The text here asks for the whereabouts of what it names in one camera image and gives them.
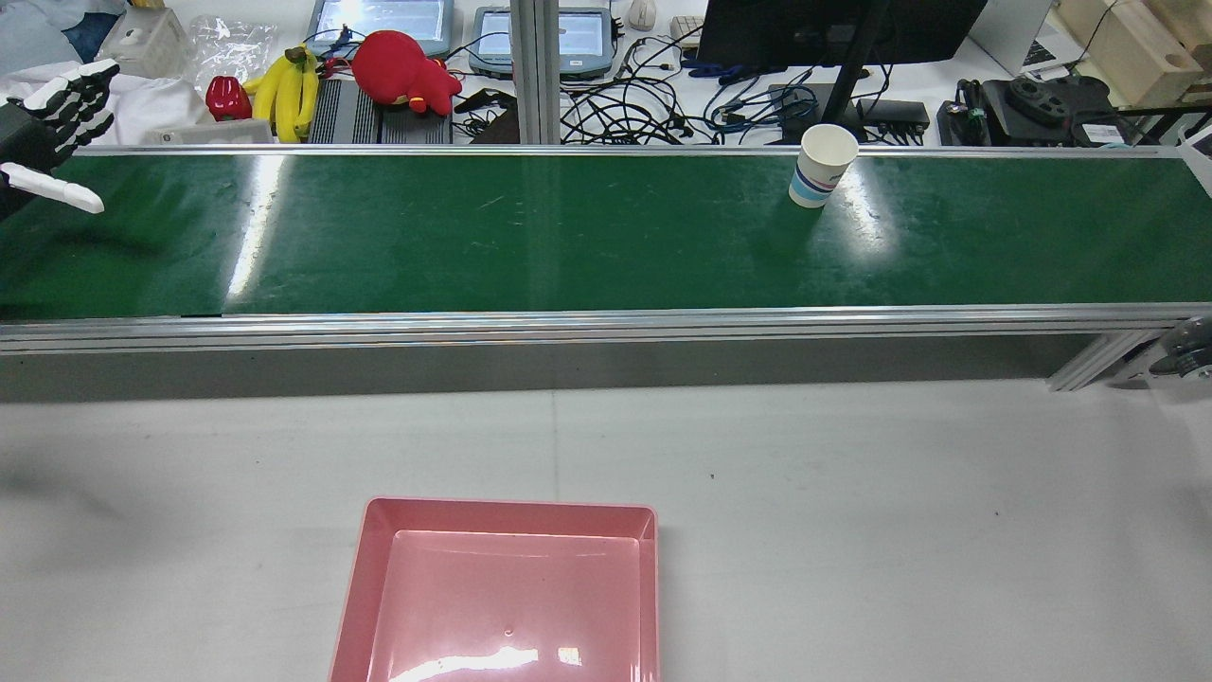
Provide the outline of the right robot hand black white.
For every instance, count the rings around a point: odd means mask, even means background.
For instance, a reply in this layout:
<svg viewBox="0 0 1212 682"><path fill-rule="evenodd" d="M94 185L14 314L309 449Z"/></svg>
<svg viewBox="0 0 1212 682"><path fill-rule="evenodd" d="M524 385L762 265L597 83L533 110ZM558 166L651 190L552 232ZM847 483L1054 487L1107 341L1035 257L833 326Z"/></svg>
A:
<svg viewBox="0 0 1212 682"><path fill-rule="evenodd" d="M1183 380L1210 380L1211 319L1195 316L1168 329L1157 340L1159 359L1149 366L1154 377L1180 377Z"/></svg>

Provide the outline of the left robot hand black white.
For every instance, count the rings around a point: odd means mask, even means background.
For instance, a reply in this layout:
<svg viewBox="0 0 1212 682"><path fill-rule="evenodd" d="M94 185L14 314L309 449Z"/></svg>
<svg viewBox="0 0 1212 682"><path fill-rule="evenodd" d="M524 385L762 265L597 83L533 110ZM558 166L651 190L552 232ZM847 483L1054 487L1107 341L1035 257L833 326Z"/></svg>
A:
<svg viewBox="0 0 1212 682"><path fill-rule="evenodd" d="M110 82L120 73L107 58L52 78L24 99L11 97L1 108L1 220L35 197L101 213L103 199L53 171L74 151L105 134L116 118L109 111Z"/></svg>

